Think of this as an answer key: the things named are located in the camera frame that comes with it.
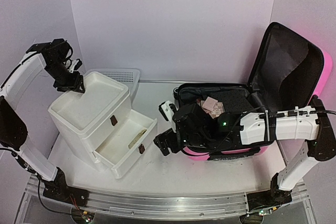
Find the white rectangular foam box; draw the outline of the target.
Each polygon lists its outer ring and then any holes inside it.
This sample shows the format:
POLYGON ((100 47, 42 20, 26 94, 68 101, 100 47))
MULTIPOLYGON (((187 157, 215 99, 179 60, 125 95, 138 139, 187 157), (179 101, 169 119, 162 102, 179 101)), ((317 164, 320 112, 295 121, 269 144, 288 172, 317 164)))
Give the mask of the white rectangular foam box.
POLYGON ((85 75, 85 92, 67 91, 48 112, 72 153, 96 170, 104 170, 94 152, 131 109, 129 88, 99 72, 85 75))

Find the white drawer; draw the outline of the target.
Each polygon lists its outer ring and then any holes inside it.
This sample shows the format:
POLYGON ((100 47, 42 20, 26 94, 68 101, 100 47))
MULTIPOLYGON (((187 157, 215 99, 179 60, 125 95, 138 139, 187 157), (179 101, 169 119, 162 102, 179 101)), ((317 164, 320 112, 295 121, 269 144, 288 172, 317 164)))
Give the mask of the white drawer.
POLYGON ((158 132, 157 119, 152 119, 136 110, 130 110, 126 117, 117 123, 112 132, 94 151, 100 160, 112 171, 116 179, 122 178, 142 157, 158 132), (143 129, 145 134, 131 148, 129 143, 143 129))

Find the pink square compact case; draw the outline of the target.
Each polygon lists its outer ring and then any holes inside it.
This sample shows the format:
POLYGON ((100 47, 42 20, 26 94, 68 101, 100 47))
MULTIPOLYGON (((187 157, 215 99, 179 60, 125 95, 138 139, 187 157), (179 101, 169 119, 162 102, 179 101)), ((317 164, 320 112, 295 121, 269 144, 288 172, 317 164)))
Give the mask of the pink square compact case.
POLYGON ((216 99, 213 99, 211 97, 207 97, 206 100, 204 101, 202 108, 213 111, 213 109, 216 107, 218 101, 216 99))

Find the eyeshadow palette brown shades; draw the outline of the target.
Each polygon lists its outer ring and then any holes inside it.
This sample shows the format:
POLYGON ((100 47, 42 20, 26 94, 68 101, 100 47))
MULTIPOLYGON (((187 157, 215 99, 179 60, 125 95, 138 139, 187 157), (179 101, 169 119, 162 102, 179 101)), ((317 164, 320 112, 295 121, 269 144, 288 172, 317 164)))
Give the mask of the eyeshadow palette brown shades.
MULTIPOLYGON (((198 99, 196 102, 201 108, 204 103, 204 100, 198 99)), ((213 111, 206 110, 202 108, 207 114, 211 116, 212 119, 219 117, 222 113, 224 113, 224 106, 222 102, 218 102, 216 107, 213 109, 213 111)))

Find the pink hard-shell suitcase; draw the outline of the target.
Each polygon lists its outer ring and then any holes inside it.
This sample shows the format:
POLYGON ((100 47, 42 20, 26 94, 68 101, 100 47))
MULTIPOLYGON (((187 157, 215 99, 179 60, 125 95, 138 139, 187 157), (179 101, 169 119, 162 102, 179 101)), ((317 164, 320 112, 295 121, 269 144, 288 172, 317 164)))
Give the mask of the pink hard-shell suitcase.
MULTIPOLYGON (((210 93, 238 90, 254 108, 270 112, 304 108, 313 97, 319 98, 332 67, 329 54, 291 29, 273 22, 266 29, 246 84, 185 83, 175 91, 174 104, 180 108, 198 99, 206 100, 210 93)), ((188 157, 196 161, 230 160, 188 157)))

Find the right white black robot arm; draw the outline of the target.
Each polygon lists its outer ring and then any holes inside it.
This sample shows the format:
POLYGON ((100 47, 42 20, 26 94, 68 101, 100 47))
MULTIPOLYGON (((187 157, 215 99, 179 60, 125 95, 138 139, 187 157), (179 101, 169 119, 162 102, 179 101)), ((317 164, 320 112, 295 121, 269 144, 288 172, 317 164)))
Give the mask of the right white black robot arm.
POLYGON ((247 194, 251 213, 262 213, 291 202, 296 183, 319 162, 335 157, 330 111, 318 97, 313 97, 304 108, 277 112, 254 108, 246 112, 224 112, 215 118, 196 103, 177 108, 166 101, 159 110, 171 124, 154 139, 163 155, 182 152, 208 160, 232 159, 257 154, 274 141, 303 140, 290 163, 272 177, 269 189, 247 194))

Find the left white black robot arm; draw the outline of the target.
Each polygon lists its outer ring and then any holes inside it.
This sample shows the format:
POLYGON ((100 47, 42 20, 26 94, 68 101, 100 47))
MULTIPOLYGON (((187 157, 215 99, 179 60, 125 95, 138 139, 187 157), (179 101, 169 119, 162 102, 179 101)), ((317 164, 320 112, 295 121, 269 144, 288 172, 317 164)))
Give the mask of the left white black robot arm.
POLYGON ((1 149, 11 152, 26 171, 47 182, 55 180, 60 171, 31 140, 23 105, 36 90, 34 81, 42 71, 53 79, 52 86, 58 92, 85 93, 78 70, 82 61, 72 59, 72 55, 72 46, 63 38, 33 44, 1 83, 1 149))

